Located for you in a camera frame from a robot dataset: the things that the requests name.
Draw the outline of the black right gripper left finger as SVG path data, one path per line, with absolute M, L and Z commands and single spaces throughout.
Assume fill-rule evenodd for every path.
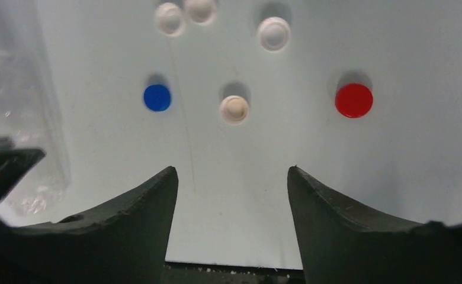
M 160 283 L 177 193 L 169 166 L 56 223 L 0 220 L 0 283 Z

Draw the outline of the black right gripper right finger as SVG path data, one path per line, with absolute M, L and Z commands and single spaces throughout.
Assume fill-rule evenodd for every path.
M 307 283 L 462 283 L 462 223 L 395 217 L 297 166 L 287 191 Z

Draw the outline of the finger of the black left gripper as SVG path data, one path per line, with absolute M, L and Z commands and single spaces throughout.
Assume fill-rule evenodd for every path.
M 38 147 L 20 148 L 8 137 L 0 137 L 0 202 L 44 157 Z

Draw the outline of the clear ribbed plastic bottle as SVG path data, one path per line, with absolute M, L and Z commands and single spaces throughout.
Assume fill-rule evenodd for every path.
M 59 203 L 70 181 L 68 153 L 35 1 L 0 1 L 0 137 L 46 154 L 8 205 L 28 216 Z

